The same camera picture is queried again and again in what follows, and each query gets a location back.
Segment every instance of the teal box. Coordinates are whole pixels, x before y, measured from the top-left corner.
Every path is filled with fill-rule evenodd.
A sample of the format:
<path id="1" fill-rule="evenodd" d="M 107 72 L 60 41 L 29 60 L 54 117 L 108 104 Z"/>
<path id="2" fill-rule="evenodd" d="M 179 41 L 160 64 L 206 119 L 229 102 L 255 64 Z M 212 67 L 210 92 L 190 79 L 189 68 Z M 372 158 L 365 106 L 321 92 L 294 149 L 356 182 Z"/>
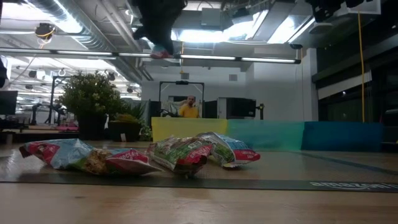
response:
<path id="1" fill-rule="evenodd" d="M 304 122 L 229 119 L 227 135 L 256 151 L 299 151 Z"/>
<path id="2" fill-rule="evenodd" d="M 380 123 L 306 122 L 302 150 L 379 152 L 382 136 Z"/>

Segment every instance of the yellow shirt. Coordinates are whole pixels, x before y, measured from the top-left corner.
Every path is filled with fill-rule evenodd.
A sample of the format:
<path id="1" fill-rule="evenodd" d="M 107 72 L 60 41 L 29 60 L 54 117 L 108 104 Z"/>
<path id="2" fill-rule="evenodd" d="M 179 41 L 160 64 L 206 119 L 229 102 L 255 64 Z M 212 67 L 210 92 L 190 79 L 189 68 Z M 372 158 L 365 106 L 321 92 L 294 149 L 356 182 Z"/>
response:
<path id="1" fill-rule="evenodd" d="M 196 107 L 190 107 L 189 105 L 183 105 L 180 107 L 179 115 L 184 118 L 198 118 L 199 111 Z"/>

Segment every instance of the plant pot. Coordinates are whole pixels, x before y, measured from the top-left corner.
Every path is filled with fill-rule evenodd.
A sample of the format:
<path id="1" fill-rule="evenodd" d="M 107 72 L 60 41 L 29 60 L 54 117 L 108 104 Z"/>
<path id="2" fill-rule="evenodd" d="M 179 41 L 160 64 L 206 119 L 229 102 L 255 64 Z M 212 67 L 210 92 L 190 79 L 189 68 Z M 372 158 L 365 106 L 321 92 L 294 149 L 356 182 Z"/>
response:
<path id="1" fill-rule="evenodd" d="M 141 130 L 141 124 L 139 123 L 112 121 L 108 123 L 108 127 L 109 134 L 113 141 L 121 142 L 124 140 L 124 137 L 126 137 L 125 140 L 127 142 L 134 142 L 139 140 L 139 131 Z"/>
<path id="2" fill-rule="evenodd" d="M 102 140 L 104 138 L 104 127 L 106 116 L 88 114 L 78 116 L 79 139 L 81 140 Z"/>

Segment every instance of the chip bag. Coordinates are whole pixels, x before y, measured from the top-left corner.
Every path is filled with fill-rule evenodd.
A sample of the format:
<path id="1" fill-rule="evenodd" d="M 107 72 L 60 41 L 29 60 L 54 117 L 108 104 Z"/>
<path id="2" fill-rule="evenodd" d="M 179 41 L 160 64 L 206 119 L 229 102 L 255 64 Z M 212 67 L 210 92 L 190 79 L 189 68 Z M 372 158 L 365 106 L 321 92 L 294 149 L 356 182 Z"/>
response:
<path id="1" fill-rule="evenodd" d="M 135 149 L 96 149 L 79 139 L 29 142 L 19 148 L 23 158 L 35 155 L 54 169 L 75 168 L 96 175 L 142 175 L 162 171 Z"/>
<path id="2" fill-rule="evenodd" d="M 196 174 L 207 163 L 212 143 L 202 138 L 168 138 L 153 143 L 147 155 L 178 174 Z"/>
<path id="3" fill-rule="evenodd" d="M 260 159 L 260 154 L 250 149 L 244 142 L 213 132 L 201 133 L 197 137 L 214 144 L 211 155 L 222 167 L 237 167 Z"/>

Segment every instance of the yellow box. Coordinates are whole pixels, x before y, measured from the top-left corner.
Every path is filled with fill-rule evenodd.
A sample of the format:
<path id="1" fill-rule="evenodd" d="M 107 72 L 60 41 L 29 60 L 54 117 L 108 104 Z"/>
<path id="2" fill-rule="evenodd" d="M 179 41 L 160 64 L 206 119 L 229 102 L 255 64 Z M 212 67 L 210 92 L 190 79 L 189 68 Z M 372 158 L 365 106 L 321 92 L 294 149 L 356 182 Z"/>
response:
<path id="1" fill-rule="evenodd" d="M 225 134 L 226 119 L 210 118 L 152 118 L 152 134 L 154 142 L 167 139 L 194 137 L 199 133 L 214 131 Z"/>

